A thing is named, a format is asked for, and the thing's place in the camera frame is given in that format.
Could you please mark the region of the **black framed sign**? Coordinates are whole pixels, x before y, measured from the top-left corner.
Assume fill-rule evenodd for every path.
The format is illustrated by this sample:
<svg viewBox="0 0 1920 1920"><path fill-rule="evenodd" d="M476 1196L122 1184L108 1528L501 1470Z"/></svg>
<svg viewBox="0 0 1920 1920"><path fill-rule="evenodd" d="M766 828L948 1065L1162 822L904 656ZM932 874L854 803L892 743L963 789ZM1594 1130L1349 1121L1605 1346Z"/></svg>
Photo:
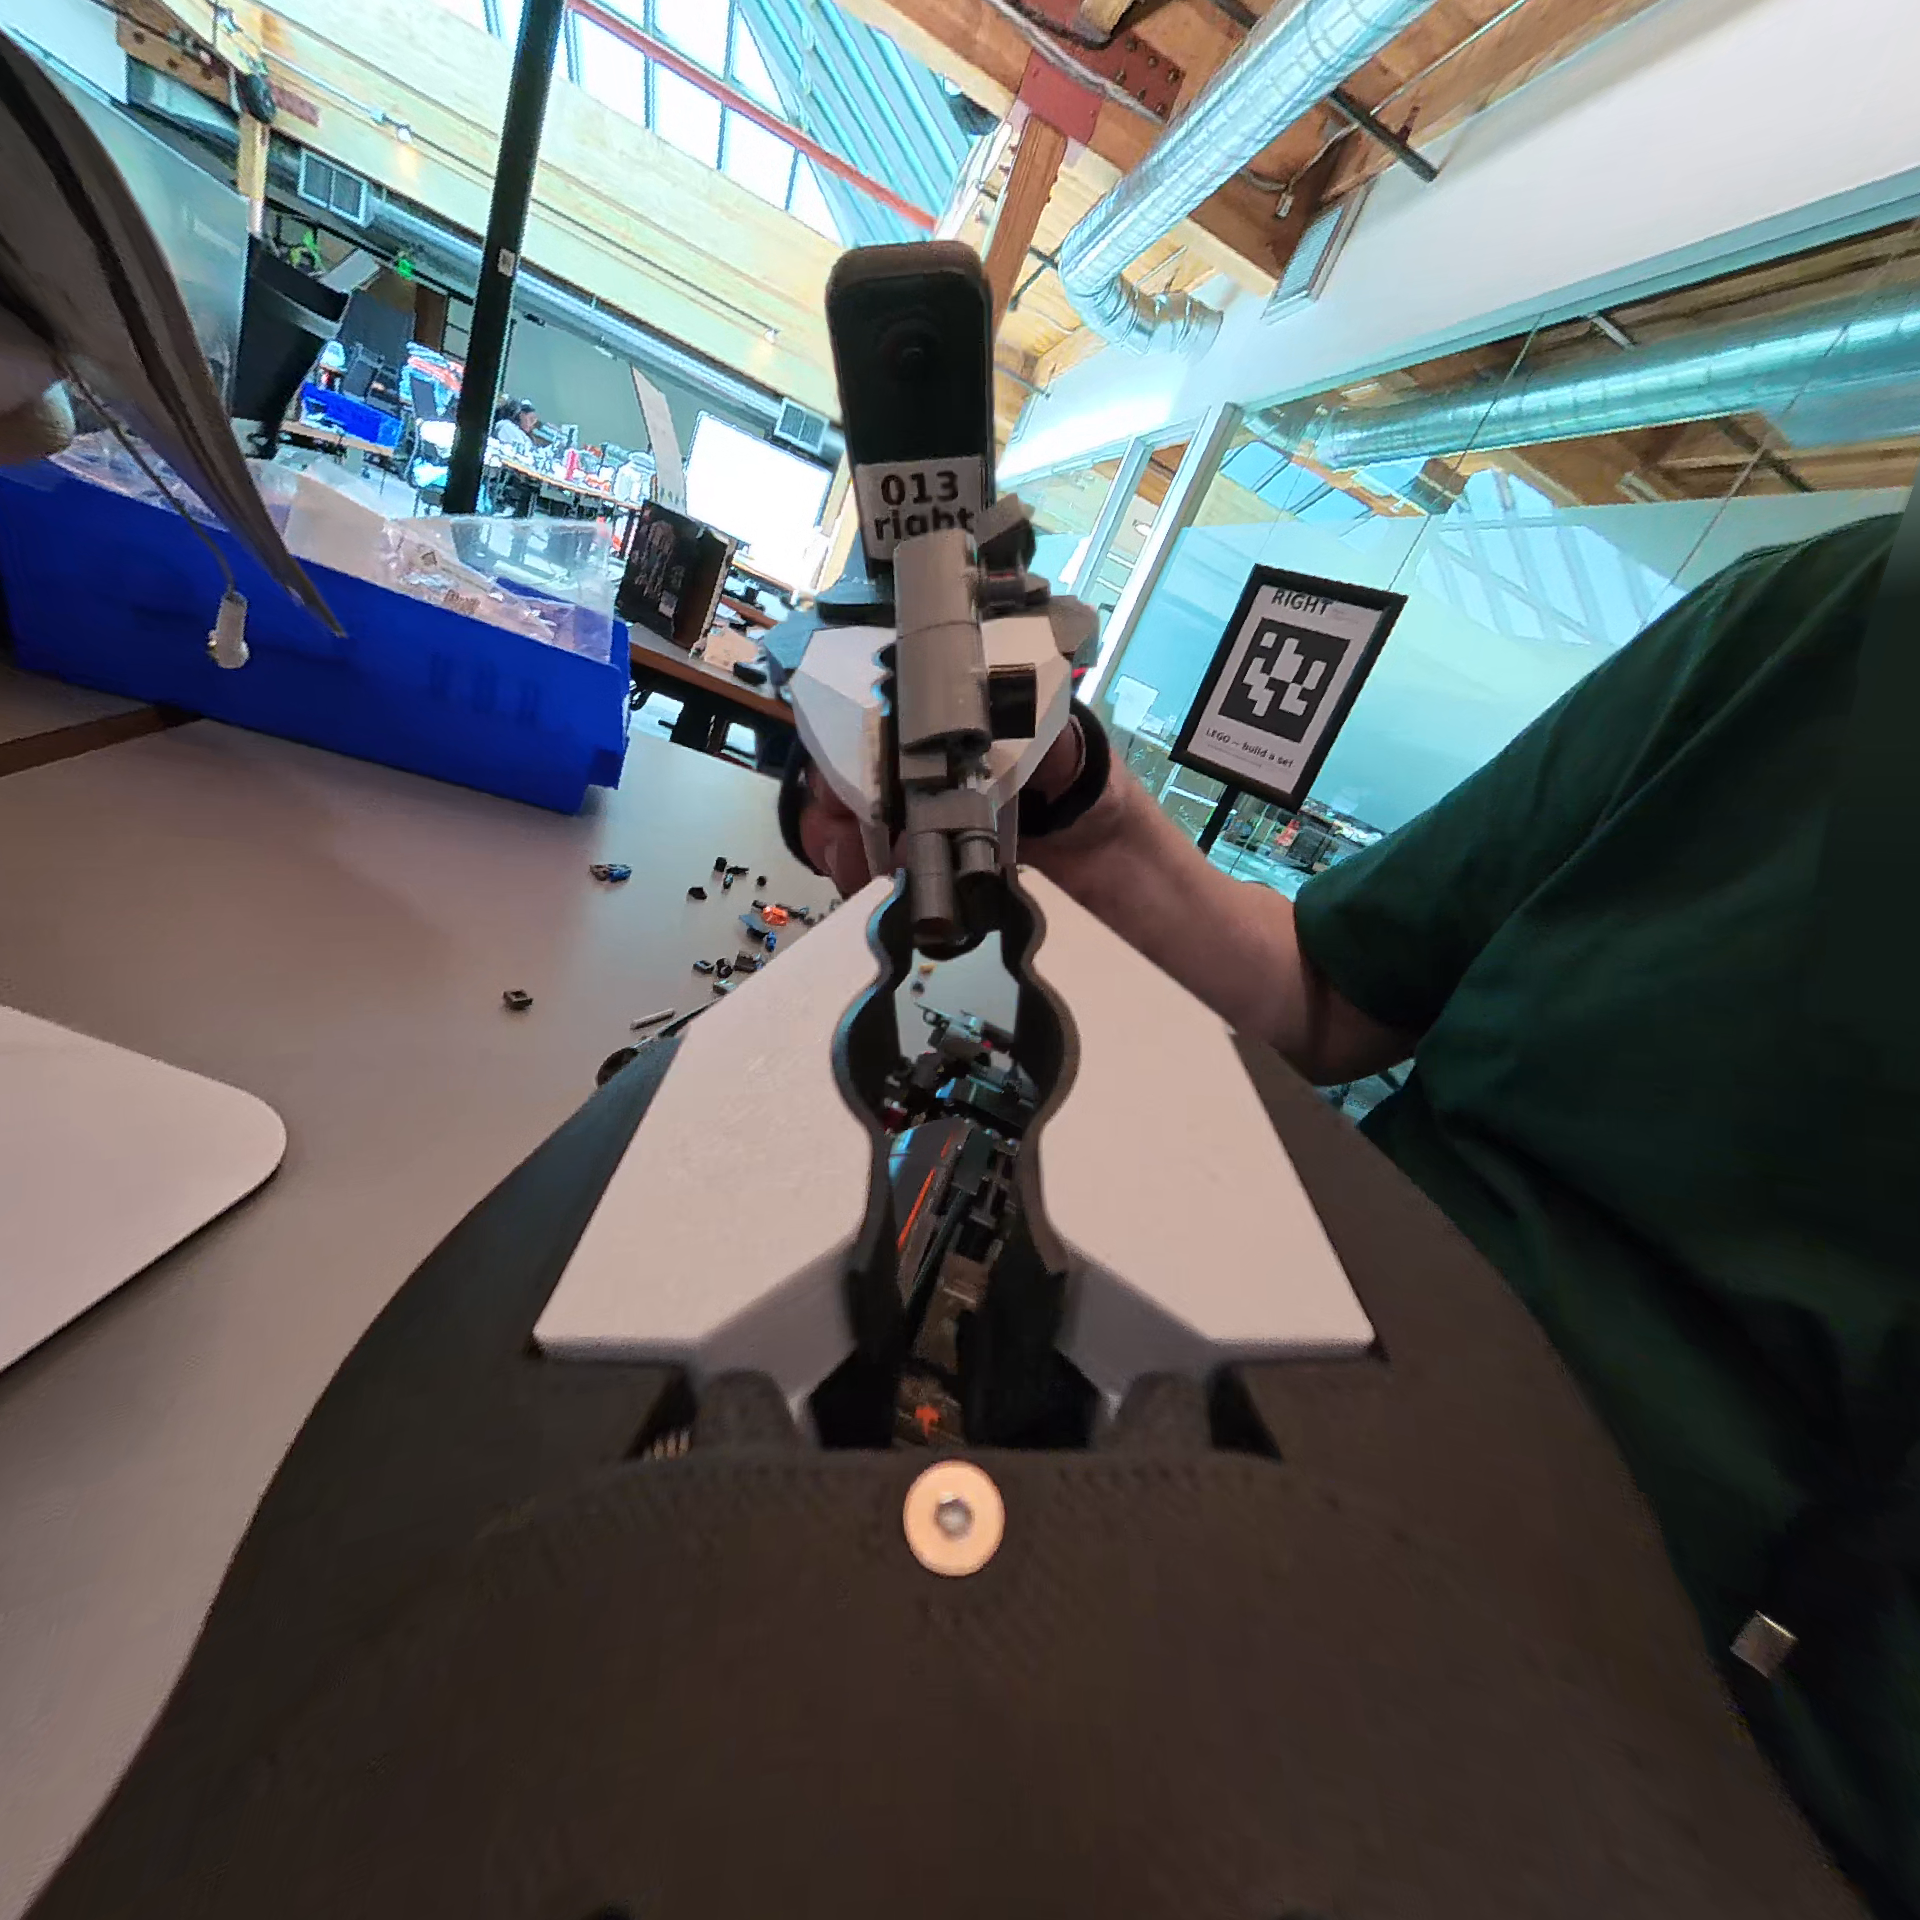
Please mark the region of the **black framed sign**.
<svg viewBox="0 0 1920 1920"><path fill-rule="evenodd" d="M1210 653L1167 761L1220 784L1208 856L1244 795L1298 810L1407 597L1257 565Z"/></svg>

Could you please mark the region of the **blue plastic bin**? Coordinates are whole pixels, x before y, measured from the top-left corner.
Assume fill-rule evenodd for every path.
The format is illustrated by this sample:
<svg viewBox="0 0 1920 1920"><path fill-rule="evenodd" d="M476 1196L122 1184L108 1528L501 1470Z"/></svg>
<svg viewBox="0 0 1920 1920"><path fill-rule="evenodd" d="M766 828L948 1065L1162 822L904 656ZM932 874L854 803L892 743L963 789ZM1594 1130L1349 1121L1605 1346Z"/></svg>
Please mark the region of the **blue plastic bin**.
<svg viewBox="0 0 1920 1920"><path fill-rule="evenodd" d="M631 640L592 648L309 567L329 632L224 532L63 468L2 474L2 614L21 669L479 792L576 812L628 753Z"/></svg>

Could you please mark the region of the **large grey lego vehicle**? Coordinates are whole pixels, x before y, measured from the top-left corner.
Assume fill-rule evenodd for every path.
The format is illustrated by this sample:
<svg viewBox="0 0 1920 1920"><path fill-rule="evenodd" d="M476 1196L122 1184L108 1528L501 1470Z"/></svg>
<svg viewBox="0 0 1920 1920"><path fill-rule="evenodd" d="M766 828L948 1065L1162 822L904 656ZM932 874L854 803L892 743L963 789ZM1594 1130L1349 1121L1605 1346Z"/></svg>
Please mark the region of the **large grey lego vehicle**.
<svg viewBox="0 0 1920 1920"><path fill-rule="evenodd" d="M904 1309L892 1442L929 1454L965 1435L963 1323L984 1306L1014 1219L1014 1163L1037 1087L1009 1027L929 1007L920 978L910 1003L920 1047L881 1104Z"/></svg>

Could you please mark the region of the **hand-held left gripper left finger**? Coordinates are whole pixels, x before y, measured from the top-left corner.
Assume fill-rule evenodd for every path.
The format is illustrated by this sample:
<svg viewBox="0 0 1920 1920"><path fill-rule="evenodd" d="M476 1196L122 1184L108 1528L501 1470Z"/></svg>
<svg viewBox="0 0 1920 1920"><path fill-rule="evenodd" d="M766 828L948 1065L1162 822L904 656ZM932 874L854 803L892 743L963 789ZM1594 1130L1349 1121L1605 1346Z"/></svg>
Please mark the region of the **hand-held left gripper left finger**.
<svg viewBox="0 0 1920 1920"><path fill-rule="evenodd" d="M849 1021L892 973L873 928L898 892L868 880L678 1035L535 1319L542 1358L755 1370L791 1406L854 1365L881 1398L902 1295Z"/></svg>

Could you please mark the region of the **person's right forearm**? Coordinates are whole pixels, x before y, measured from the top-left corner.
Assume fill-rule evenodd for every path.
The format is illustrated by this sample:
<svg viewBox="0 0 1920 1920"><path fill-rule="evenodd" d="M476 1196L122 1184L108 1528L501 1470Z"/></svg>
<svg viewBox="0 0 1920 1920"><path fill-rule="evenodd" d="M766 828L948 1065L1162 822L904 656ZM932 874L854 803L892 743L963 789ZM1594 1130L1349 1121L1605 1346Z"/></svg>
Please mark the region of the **person's right forearm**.
<svg viewBox="0 0 1920 1920"><path fill-rule="evenodd" d="M1317 1087L1353 1083L1413 1059L1417 1035L1353 1007L1310 961L1295 905L1219 870L1203 856L1164 971L1238 1035L1274 1047Z"/></svg>

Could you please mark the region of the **person's right hand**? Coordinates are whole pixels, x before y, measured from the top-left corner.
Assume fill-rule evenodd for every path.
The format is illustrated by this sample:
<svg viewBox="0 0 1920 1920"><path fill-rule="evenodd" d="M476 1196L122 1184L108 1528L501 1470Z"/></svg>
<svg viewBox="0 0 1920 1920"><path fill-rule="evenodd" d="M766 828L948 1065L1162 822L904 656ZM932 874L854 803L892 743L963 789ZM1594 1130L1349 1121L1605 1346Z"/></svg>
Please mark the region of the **person's right hand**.
<svg viewBox="0 0 1920 1920"><path fill-rule="evenodd" d="M1018 857L1054 880L1116 936L1172 976L1201 952L1199 856L1154 817L1151 803L1107 751L1089 719L1070 719L1042 766L1003 812ZM779 784L785 850L853 897L894 856L868 856L868 822L844 803L813 758L795 747Z"/></svg>

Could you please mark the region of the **black pole with ribbed disc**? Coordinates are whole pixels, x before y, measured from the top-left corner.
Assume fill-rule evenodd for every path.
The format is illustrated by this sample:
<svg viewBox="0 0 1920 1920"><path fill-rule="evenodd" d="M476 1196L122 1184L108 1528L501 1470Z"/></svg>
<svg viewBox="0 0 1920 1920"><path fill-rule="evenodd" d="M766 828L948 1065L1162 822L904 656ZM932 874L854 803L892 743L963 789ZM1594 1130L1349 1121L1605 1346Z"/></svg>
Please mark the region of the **black pole with ribbed disc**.
<svg viewBox="0 0 1920 1920"><path fill-rule="evenodd" d="M497 143L494 199L476 263L472 322L468 328L464 387L440 492L445 515L476 511L476 492L482 491L494 408L507 368L507 333L514 299L523 233L535 189L542 122L548 112L565 12L565 4L523 4L518 11L514 57Z"/></svg>

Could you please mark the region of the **dark printed box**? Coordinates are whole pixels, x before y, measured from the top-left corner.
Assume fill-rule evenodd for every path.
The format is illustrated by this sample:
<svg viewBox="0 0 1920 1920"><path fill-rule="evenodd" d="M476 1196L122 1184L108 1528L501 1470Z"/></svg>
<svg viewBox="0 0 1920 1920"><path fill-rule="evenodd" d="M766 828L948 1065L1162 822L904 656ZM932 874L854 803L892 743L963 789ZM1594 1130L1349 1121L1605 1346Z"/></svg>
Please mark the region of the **dark printed box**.
<svg viewBox="0 0 1920 1920"><path fill-rule="evenodd" d="M739 539L655 500L636 503L613 614L678 648L704 640Z"/></svg>

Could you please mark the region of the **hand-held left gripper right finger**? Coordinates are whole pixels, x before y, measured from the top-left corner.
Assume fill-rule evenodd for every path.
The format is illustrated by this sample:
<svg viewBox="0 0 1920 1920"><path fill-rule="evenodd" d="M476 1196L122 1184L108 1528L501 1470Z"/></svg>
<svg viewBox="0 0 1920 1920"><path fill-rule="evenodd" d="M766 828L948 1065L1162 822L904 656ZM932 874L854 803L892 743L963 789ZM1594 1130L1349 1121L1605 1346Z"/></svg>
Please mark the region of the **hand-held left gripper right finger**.
<svg viewBox="0 0 1920 1920"><path fill-rule="evenodd" d="M1366 1355L1373 1324L1227 1021L1052 878L1018 889L1074 1037L1037 1127L1063 1358L1116 1413L1151 1373Z"/></svg>

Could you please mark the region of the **white board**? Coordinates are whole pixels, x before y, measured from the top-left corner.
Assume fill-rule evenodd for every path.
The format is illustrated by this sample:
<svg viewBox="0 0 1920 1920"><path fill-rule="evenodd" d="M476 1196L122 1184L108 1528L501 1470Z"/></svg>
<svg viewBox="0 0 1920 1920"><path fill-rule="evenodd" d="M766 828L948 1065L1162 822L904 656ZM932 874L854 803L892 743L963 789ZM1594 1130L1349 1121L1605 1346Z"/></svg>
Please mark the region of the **white board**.
<svg viewBox="0 0 1920 1920"><path fill-rule="evenodd" d="M809 591L828 539L824 509L831 468L703 412L685 453L685 511L735 539L735 556L760 579Z"/></svg>

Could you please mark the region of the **silver ventilation duct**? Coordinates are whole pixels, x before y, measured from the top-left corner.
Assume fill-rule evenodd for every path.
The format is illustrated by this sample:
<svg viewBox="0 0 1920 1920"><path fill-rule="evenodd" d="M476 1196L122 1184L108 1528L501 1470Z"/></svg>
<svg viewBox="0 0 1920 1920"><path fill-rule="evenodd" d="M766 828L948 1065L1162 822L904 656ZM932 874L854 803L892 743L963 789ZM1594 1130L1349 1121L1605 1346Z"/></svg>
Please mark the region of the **silver ventilation duct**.
<svg viewBox="0 0 1920 1920"><path fill-rule="evenodd" d="M1915 379L1915 287L1817 299L1803 309L1717 322L1639 349L1526 364L1383 406L1298 398L1253 425L1321 468L1513 450L1651 425L1781 412L1809 394Z"/></svg>
<svg viewBox="0 0 1920 1920"><path fill-rule="evenodd" d="M1349 81L1430 4L1276 4L1145 158L1067 233L1056 277L1112 349L1201 352L1220 313L1185 291L1141 295L1126 267Z"/></svg>

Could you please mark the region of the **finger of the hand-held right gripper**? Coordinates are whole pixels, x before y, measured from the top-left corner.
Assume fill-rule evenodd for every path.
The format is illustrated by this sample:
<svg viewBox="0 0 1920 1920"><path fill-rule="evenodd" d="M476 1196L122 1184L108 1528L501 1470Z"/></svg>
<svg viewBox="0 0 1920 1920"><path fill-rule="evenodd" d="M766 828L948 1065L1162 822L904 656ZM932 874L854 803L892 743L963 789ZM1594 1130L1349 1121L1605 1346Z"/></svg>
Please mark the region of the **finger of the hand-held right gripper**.
<svg viewBox="0 0 1920 1920"><path fill-rule="evenodd" d="M1049 617L992 617L978 635L988 665L988 792L1014 800L1067 721L1070 656Z"/></svg>
<svg viewBox="0 0 1920 1920"><path fill-rule="evenodd" d="M813 769L861 828L898 828L889 627L815 627L785 673L785 700Z"/></svg>

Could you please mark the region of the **scattered small lego pieces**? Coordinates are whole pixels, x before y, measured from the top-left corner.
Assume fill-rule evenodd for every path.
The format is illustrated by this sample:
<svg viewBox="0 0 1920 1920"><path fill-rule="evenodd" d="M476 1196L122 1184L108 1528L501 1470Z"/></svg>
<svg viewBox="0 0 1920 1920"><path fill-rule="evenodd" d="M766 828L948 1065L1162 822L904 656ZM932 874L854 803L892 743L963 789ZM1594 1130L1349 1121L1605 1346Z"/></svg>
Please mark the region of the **scattered small lego pieces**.
<svg viewBox="0 0 1920 1920"><path fill-rule="evenodd" d="M668 886L655 905L664 948L644 965L653 987L641 993L641 1012L620 1021L613 1065L678 1037L831 911L828 902L795 897L778 874L732 856L716 856L682 889Z"/></svg>

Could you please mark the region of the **white book stand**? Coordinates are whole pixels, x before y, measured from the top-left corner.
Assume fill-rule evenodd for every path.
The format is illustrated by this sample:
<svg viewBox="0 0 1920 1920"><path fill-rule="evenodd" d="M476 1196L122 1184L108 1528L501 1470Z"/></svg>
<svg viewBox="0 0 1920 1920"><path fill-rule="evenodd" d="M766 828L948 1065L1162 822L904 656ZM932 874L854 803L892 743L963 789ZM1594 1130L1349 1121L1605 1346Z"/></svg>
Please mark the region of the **white book stand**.
<svg viewBox="0 0 1920 1920"><path fill-rule="evenodd" d="M260 1188L286 1127L178 1021L238 987L164 805L176 708L2 740L2 1369Z"/></svg>

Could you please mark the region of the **person's green shirt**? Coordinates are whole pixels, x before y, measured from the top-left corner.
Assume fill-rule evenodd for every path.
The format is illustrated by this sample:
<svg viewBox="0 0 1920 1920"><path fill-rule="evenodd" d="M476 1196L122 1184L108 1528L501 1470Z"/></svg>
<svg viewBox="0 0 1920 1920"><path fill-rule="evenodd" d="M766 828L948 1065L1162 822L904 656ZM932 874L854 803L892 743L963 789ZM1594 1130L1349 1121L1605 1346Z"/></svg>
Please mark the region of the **person's green shirt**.
<svg viewBox="0 0 1920 1920"><path fill-rule="evenodd" d="M1901 515L1743 556L1301 886L1409 1037L1362 1130L1644 1496L1706 1656L1876 1916L1915 1916L1915 669Z"/></svg>

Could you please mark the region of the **small grey lego subassembly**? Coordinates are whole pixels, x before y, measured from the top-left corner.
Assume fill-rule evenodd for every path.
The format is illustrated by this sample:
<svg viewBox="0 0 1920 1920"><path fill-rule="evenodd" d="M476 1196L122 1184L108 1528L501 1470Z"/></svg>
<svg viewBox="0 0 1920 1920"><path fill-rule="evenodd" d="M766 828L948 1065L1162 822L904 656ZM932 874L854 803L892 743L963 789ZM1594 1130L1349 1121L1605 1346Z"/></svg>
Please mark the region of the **small grey lego subassembly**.
<svg viewBox="0 0 1920 1920"><path fill-rule="evenodd" d="M923 958L970 951L998 868L988 789L992 700L978 614L1027 601L1030 525L1018 496L978 520L902 539L892 736L910 936Z"/></svg>

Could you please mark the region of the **black mesh office chair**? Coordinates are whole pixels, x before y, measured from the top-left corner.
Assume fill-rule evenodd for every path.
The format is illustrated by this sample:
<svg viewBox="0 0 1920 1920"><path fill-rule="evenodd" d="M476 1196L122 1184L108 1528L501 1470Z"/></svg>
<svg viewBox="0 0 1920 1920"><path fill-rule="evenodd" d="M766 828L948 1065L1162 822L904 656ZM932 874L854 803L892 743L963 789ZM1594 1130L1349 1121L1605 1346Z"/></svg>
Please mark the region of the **black mesh office chair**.
<svg viewBox="0 0 1920 1920"><path fill-rule="evenodd" d="M228 379L228 418L256 461L270 461L279 425L326 342L340 337L350 291L303 274L247 238L246 309Z"/></svg>

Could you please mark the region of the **pile of clear plastic bags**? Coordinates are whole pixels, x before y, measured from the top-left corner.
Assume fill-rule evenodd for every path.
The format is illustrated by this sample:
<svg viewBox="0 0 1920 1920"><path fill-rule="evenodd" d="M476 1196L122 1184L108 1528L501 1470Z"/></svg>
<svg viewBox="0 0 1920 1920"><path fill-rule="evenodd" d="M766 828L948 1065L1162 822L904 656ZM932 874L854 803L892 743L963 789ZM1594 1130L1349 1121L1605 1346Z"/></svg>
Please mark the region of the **pile of clear plastic bags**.
<svg viewBox="0 0 1920 1920"><path fill-rule="evenodd" d="M555 646L604 648L613 539L553 515L388 515L398 505L332 461L247 461L293 559Z"/></svg>

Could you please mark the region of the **lego instruction booklet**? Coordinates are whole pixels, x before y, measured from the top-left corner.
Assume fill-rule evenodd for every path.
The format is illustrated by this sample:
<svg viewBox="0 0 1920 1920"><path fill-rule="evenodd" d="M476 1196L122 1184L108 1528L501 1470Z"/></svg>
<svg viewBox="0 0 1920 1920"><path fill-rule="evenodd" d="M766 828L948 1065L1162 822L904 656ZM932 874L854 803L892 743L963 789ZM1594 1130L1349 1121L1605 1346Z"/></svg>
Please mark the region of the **lego instruction booklet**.
<svg viewBox="0 0 1920 1920"><path fill-rule="evenodd" d="M130 425L305 614L341 622L286 553L206 368L178 281L130 187L31 52L2 36L2 368L31 412L53 386Z"/></svg>

